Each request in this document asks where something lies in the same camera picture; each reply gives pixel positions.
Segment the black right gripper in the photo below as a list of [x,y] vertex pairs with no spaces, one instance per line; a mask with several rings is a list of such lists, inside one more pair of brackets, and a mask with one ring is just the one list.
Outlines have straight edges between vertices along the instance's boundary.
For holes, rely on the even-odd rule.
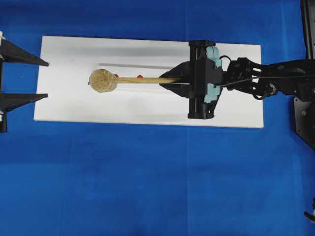
[[222,61],[216,44],[209,40],[189,41],[189,61],[182,62],[159,78],[190,80],[189,84],[159,84],[180,97],[189,98],[190,119],[211,119],[222,92]]

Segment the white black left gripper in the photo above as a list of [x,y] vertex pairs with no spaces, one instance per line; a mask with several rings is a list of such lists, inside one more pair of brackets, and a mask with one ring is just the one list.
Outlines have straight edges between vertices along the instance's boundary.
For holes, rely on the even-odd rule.
[[47,98],[48,94],[29,93],[3,93],[3,64],[24,63],[40,66],[49,66],[49,63],[41,58],[23,50],[6,39],[0,39],[0,132],[7,132],[6,113],[29,103]]

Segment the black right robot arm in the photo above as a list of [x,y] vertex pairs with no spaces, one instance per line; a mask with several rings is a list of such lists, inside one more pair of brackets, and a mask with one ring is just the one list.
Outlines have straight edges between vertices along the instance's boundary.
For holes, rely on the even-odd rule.
[[223,88],[250,94],[256,100],[281,92],[303,102],[315,100],[315,61],[293,60],[269,65],[248,58],[230,60],[226,71],[223,56],[214,42],[189,41],[189,61],[161,75],[173,79],[160,86],[189,99],[188,118],[211,119]]

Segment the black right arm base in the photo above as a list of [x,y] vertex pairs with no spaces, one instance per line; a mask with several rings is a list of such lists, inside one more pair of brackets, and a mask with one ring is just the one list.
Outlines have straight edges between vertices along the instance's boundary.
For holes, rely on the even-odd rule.
[[295,131],[312,149],[315,148],[315,2],[301,1],[301,14],[306,48],[307,78],[298,84],[294,98]]

